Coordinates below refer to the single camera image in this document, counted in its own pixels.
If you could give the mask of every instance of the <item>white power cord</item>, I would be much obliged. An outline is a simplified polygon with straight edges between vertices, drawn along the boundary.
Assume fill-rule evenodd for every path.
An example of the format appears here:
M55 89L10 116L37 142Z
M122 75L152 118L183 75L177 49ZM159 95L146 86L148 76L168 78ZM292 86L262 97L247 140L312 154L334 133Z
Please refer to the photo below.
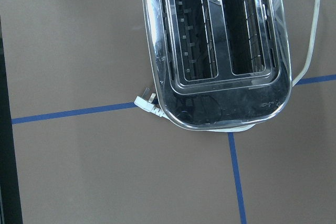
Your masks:
M318 23L319 12L320 12L320 2L321 2L321 0L315 0L314 16L313 16L313 22L312 22L312 26L311 26L310 41L309 41L309 48L308 48L306 63L304 64L304 67L303 67L302 71L293 80L293 87L307 73L307 71L309 69L309 66L310 66L310 62L311 62L311 58L312 58L313 50L314 50L314 45L315 45L317 23Z

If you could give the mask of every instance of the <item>blue tape line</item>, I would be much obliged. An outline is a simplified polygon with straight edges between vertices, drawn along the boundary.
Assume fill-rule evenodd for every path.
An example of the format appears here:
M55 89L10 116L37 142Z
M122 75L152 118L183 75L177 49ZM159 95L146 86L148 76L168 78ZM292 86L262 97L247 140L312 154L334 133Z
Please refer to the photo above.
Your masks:
M336 80L336 74L333 74L330 76L321 76L321 77L302 79L298 82L297 85L311 84L311 83L325 82L325 81L334 81L334 80ZM135 107L136 105L133 102L128 102L128 103L113 104L113 105L100 106L100 107L87 108L87 109L70 110L70 111L55 112L55 113L42 114L42 115L32 115L32 116L26 116L23 118L14 118L12 119L12 124L28 123L28 122L49 120L49 119L54 119L54 118L66 118L68 116L92 114L92 113L106 112L106 111L112 111L112 110L123 110L123 109L135 108Z
M318 83L318 82L325 82L325 81L335 81L335 80L336 80L336 74L332 74L330 76L320 76L320 77L301 79L297 83L297 85L304 85L304 84L311 84L311 83Z
M240 182L240 175L239 175L238 159L237 159L236 146L235 146L235 137L234 137L233 133L227 133L227 134L228 134L228 137L229 137L229 145L230 145L230 152L231 152L233 175L235 177L240 221L241 221L241 224L247 224L246 214L245 214L245 206L244 206L244 198L243 198L243 191L241 189L242 185L241 185L241 182Z
M92 114L92 113L106 112L106 111L112 111L112 110L123 110L123 109L135 108L135 107L136 105L133 102L128 102L128 103L113 104L113 105L100 106L100 107L87 108L87 109L69 110L69 111L42 114L42 115L32 115L32 116L26 116L23 118L14 118L12 119L12 124L35 122L35 121L42 121L42 120L55 119L55 118L66 118L68 116L74 116L74 115Z

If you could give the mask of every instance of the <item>toaster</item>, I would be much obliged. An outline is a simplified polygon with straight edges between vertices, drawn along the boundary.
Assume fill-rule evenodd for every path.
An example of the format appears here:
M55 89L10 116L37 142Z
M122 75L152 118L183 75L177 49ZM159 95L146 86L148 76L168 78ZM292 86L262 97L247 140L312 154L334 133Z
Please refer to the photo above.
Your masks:
M143 6L161 107L153 95L145 110L184 129L229 132L285 107L292 77L282 0L143 0Z

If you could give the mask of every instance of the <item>toaster slot grille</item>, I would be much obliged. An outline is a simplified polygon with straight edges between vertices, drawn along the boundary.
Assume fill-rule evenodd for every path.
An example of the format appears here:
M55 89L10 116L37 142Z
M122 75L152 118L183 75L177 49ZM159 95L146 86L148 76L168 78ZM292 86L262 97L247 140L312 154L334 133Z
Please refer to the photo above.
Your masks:
M187 81L217 76L208 0L175 0L184 77Z
M265 69L255 0L222 0L234 74Z

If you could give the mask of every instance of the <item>dark edge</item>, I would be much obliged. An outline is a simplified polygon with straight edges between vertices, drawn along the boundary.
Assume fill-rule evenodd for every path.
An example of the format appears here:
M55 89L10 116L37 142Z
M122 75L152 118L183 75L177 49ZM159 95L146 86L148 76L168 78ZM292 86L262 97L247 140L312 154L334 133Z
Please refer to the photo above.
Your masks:
M2 38L0 38L0 208L1 224L23 223Z

